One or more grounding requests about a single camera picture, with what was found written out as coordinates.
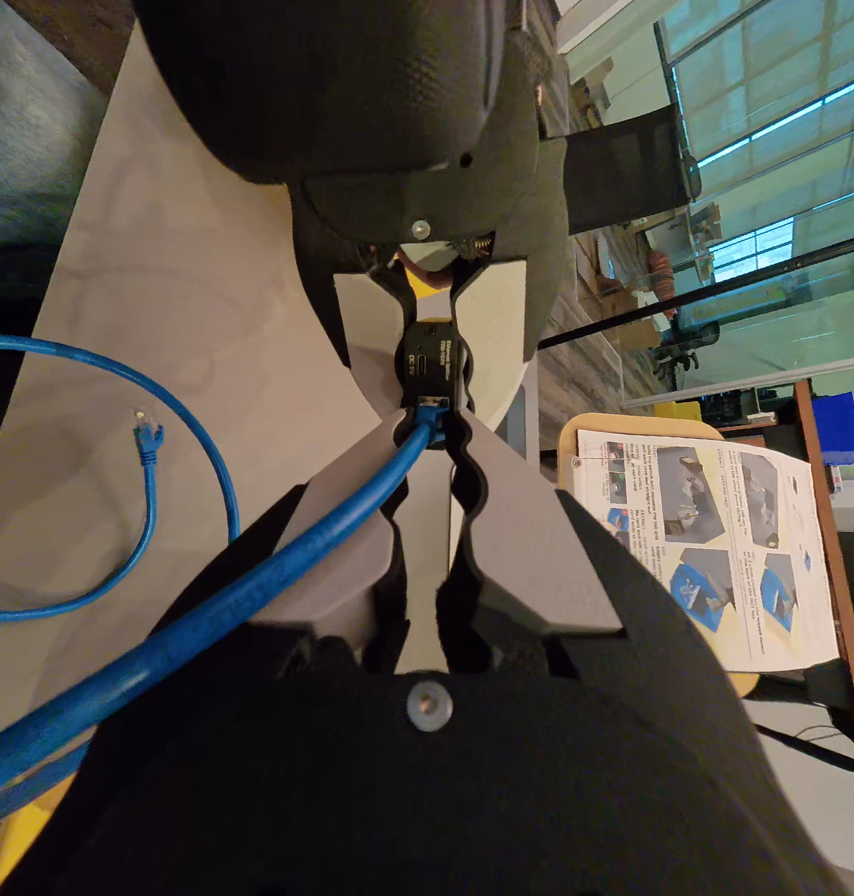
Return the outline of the yellow plastic bin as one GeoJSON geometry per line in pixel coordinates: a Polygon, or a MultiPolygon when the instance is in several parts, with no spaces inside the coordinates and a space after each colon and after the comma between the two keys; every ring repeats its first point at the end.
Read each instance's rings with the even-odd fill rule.
{"type": "Polygon", "coordinates": [[[75,775],[0,822],[0,885],[37,839],[71,786],[75,775]]]}

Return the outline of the black tripod leg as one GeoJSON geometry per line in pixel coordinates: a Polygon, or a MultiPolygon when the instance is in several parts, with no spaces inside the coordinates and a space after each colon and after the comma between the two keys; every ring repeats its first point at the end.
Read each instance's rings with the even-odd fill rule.
{"type": "Polygon", "coordinates": [[[569,342],[578,342],[581,339],[596,334],[614,330],[633,322],[645,320],[656,314],[663,314],[670,310],[677,311],[707,299],[717,298],[729,292],[754,287],[769,280],[779,279],[788,274],[799,272],[817,264],[831,262],[832,260],[839,259],[852,253],[854,253],[854,238],[849,238],[823,248],[804,252],[787,261],[772,264],[754,272],[725,280],[723,283],[715,283],[710,286],[699,287],[674,298],[656,302],[650,306],[635,308],[634,310],[623,312],[610,318],[588,323],[576,329],[559,332],[555,335],[541,339],[537,345],[537,350],[549,350],[569,342]]]}

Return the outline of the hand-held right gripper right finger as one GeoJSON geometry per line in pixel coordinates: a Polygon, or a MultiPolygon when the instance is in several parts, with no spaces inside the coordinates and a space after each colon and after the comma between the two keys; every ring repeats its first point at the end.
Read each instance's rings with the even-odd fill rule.
{"type": "Polygon", "coordinates": [[[624,626],[542,474],[466,409],[444,422],[464,519],[436,597],[448,670],[548,671],[553,639],[617,637],[624,626]]]}

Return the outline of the black ethernet splitter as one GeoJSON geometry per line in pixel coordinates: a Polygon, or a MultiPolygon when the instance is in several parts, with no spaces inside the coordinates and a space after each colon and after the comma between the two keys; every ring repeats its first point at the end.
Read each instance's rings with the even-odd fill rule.
{"type": "Polygon", "coordinates": [[[468,349],[452,318],[410,323],[396,349],[396,376],[402,389],[400,407],[434,403],[447,409],[466,406],[471,374],[468,349]]]}

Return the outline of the brown wooden panel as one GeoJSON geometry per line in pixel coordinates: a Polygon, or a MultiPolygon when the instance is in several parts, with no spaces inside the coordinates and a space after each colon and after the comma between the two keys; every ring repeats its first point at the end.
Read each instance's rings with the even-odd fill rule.
{"type": "Polygon", "coordinates": [[[840,656],[849,676],[854,708],[854,607],[834,520],[820,437],[813,414],[809,378],[798,380],[793,384],[793,397],[797,405],[798,425],[804,441],[805,454],[811,466],[815,512],[821,530],[824,562],[832,596],[834,628],[840,656]]]}

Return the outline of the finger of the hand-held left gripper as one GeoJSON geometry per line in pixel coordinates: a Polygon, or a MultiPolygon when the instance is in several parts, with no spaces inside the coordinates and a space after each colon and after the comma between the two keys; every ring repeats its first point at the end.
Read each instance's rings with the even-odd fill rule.
{"type": "Polygon", "coordinates": [[[365,274],[335,274],[351,373],[369,406],[384,420],[402,406],[396,372],[405,316],[402,304],[365,274]]]}
{"type": "Polygon", "coordinates": [[[495,430],[522,384],[526,263],[488,266],[455,298],[455,322],[472,353],[474,415],[495,430]]]}

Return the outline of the round wooden board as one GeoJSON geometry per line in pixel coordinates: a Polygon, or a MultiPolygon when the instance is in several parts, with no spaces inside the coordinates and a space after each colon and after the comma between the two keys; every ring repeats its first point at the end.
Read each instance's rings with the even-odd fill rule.
{"type": "MultiPolygon", "coordinates": [[[[624,442],[651,438],[679,444],[711,442],[713,452],[735,454],[720,431],[694,420],[658,419],[622,414],[585,413],[572,418],[558,439],[558,454],[576,454],[580,432],[610,433],[624,442]]],[[[612,534],[603,536],[603,524],[589,522],[589,510],[576,509],[579,498],[560,497],[567,519],[583,542],[602,587],[615,610],[625,611],[618,638],[633,644],[635,659],[650,659],[652,669],[661,670],[663,648],[675,648],[678,657],[701,659],[699,638],[706,635],[694,623],[677,621],[678,613],[667,609],[664,588],[656,578],[622,546],[614,546],[612,534]]]]}

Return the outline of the printed instruction sheet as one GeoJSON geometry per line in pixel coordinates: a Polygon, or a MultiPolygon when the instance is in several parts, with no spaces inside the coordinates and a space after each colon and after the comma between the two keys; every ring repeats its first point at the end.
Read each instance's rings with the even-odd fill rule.
{"type": "Polygon", "coordinates": [[[578,502],[655,577],[730,673],[840,658],[808,462],[740,443],[576,430],[578,502]]]}

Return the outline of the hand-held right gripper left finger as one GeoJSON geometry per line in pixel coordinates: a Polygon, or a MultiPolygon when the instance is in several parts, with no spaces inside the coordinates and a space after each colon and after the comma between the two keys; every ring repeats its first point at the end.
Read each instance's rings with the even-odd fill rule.
{"type": "MultiPolygon", "coordinates": [[[[309,530],[370,481],[396,452],[395,434],[406,420],[397,409],[375,430],[312,476],[276,550],[309,530]]],[[[390,570],[401,536],[392,511],[377,510],[325,559],[271,600],[250,623],[338,636],[362,650],[375,636],[376,585],[390,570]]]]}

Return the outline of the black office chair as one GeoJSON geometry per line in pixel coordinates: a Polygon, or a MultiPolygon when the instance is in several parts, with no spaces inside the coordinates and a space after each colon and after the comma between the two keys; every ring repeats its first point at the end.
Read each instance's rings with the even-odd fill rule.
{"type": "Polygon", "coordinates": [[[689,206],[701,173],[679,107],[567,135],[563,185],[572,236],[689,206]]]}

